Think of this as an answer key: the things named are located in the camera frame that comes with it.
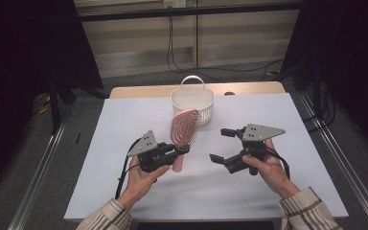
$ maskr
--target perforated basket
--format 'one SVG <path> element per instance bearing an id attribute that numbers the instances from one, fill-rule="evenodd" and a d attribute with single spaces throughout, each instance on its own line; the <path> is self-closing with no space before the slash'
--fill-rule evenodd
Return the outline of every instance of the perforated basket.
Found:
<path id="1" fill-rule="evenodd" d="M 197 79 L 201 81 L 200 88 L 185 88 L 184 81 L 188 79 Z M 212 116 L 214 105 L 214 92 L 211 89 L 205 88 L 204 81 L 198 76 L 186 77 L 180 85 L 179 89 L 172 92 L 172 110 L 174 114 L 187 109 L 196 109 L 199 112 L 200 118 L 196 123 L 199 127 L 206 124 Z"/>

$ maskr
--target white tabletop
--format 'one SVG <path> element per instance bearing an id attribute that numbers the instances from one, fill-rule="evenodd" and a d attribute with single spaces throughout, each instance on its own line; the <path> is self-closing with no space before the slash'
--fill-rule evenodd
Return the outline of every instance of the white tabletop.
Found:
<path id="1" fill-rule="evenodd" d="M 169 144 L 172 117 L 170 98 L 106 100 L 65 218 L 84 219 L 114 197 L 130 145 L 150 129 L 157 142 Z M 159 178 L 131 210 L 133 217 L 139 221 L 280 218 L 280 198 L 258 175 L 248 170 L 230 174 L 209 157 L 238 154 L 241 141 L 221 136 L 219 130 L 249 123 L 284 129 L 286 133 L 274 137 L 273 143 L 290 166 L 291 180 L 300 189 L 312 186 L 334 217 L 348 216 L 291 97 L 284 93 L 216 96 L 212 119 L 198 129 L 182 172 L 168 171 Z"/>

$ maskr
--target striped sleeve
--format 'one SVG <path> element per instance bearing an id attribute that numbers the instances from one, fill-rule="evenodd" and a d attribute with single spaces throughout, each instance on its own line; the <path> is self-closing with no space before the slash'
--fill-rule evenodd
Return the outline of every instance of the striped sleeve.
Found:
<path id="1" fill-rule="evenodd" d="M 110 199 L 100 210 L 85 218 L 78 230 L 125 230 L 129 229 L 132 217 L 117 200 Z"/>
<path id="2" fill-rule="evenodd" d="M 284 213 L 282 229 L 342 229 L 312 188 L 281 200 L 280 207 Z"/>

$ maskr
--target pink hairbrush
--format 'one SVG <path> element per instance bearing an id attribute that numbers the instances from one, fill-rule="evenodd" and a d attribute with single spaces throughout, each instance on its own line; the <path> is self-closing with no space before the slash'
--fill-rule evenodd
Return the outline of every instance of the pink hairbrush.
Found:
<path id="1" fill-rule="evenodd" d="M 172 118 L 170 139 L 179 150 L 189 150 L 196 140 L 196 122 L 200 115 L 196 109 L 184 110 L 175 114 Z M 181 172 L 184 155 L 179 155 L 172 164 L 172 170 Z"/>

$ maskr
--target basket handle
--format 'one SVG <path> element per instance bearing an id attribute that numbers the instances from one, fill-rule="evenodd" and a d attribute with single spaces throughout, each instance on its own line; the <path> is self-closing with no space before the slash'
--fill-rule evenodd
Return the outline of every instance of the basket handle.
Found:
<path id="1" fill-rule="evenodd" d="M 188 79 L 197 79 L 197 80 L 201 81 L 201 82 L 202 82 L 202 86 L 203 86 L 203 88 L 205 88 L 204 80 L 202 80 L 199 76 L 195 76 L 195 75 L 190 75 L 190 76 L 185 77 L 185 78 L 183 79 L 183 81 L 181 82 L 181 86 L 180 86 L 180 88 L 183 88 L 183 83 L 184 83 L 184 81 L 186 81 L 186 80 L 188 80 Z"/>

